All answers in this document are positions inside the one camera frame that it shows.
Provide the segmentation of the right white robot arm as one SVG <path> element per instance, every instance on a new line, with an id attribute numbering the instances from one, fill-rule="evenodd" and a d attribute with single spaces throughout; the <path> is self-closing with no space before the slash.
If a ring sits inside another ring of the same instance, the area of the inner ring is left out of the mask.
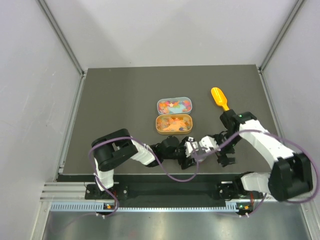
<path id="1" fill-rule="evenodd" d="M 303 153 L 296 153 L 269 135 L 251 112 L 236 114 L 232 109 L 219 117 L 226 128 L 224 132 L 212 135 L 211 149 L 215 150 L 218 163 L 225 167 L 235 163 L 235 145 L 246 140 L 259 152 L 270 167 L 270 173 L 245 172 L 233 181 L 233 192 L 245 198 L 256 191 L 272 195 L 283 202 L 313 190 L 310 159 Z"/>

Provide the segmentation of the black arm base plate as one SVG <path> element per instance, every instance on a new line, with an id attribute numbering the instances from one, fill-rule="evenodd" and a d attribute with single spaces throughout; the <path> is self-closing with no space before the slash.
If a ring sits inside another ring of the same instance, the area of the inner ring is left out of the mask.
<path id="1" fill-rule="evenodd" d="M 222 207 L 226 201 L 250 200 L 231 184 L 214 182 L 120 182 L 109 189 L 121 207 Z"/>

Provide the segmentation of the orange plastic scoop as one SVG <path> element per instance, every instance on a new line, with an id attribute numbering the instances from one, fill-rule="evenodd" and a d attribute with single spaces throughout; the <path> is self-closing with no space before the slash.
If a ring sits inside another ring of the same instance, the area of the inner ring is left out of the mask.
<path id="1" fill-rule="evenodd" d="M 224 111 L 230 110 L 228 100 L 220 88 L 213 87 L 210 92 L 217 106 L 221 107 Z"/>

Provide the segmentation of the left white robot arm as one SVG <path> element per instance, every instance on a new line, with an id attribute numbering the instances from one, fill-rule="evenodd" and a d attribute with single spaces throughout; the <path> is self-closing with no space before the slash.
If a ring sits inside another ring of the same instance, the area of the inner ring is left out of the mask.
<path id="1" fill-rule="evenodd" d="M 94 166 L 96 192 L 106 199 L 114 191 L 115 168 L 126 161 L 133 160 L 153 168 L 164 160 L 177 160 L 184 170 L 196 164 L 193 154 L 198 151 L 199 144 L 189 136 L 180 141 L 170 135 L 160 143 L 148 145 L 138 142 L 122 128 L 93 141 L 88 156 Z"/>

